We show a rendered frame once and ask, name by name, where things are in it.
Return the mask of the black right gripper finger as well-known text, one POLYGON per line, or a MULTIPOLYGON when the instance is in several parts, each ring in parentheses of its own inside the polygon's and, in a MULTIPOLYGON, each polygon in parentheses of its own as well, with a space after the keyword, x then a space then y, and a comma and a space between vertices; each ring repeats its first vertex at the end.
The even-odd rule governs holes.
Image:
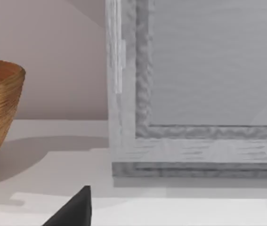
POLYGON ((91 226, 91 186, 84 186, 42 226, 91 226))

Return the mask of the grey framed cabinet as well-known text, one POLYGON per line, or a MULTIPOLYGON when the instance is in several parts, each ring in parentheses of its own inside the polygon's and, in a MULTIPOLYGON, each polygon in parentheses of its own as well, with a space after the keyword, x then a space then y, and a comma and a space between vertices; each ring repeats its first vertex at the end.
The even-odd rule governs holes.
POLYGON ((267 0, 105 0, 115 177, 267 178, 267 0))

